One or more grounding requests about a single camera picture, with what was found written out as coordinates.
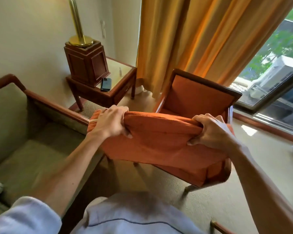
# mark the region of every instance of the side table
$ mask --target side table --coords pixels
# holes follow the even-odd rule
[[[117,105],[131,87],[131,99],[134,99],[137,68],[109,57],[106,57],[106,61],[110,71],[107,78],[112,79],[112,88],[109,92],[100,90],[101,82],[96,87],[90,87],[72,79],[70,76],[66,77],[80,111],[83,111],[83,105],[79,97],[109,108],[113,104]]]

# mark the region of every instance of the orange curtain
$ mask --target orange curtain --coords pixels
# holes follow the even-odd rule
[[[156,98],[179,68],[229,86],[293,0],[142,0],[137,86]]]

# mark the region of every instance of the white wall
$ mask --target white wall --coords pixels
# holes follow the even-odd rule
[[[111,0],[116,59],[136,66],[141,0]]]
[[[114,57],[111,0],[77,0],[84,33]],[[107,38],[102,38],[100,20]],[[30,90],[69,107],[70,73],[63,50],[75,35],[67,0],[0,0],[0,77],[12,73]]]

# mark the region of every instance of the wooden lamp base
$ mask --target wooden lamp base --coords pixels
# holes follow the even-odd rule
[[[86,48],[76,47],[66,42],[64,51],[74,80],[95,87],[110,74],[101,42],[95,41]]]

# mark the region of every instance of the beige sofa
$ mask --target beige sofa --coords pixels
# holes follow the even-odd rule
[[[0,78],[0,214],[79,145],[88,122],[27,90],[14,75]],[[94,155],[75,196],[102,156]]]

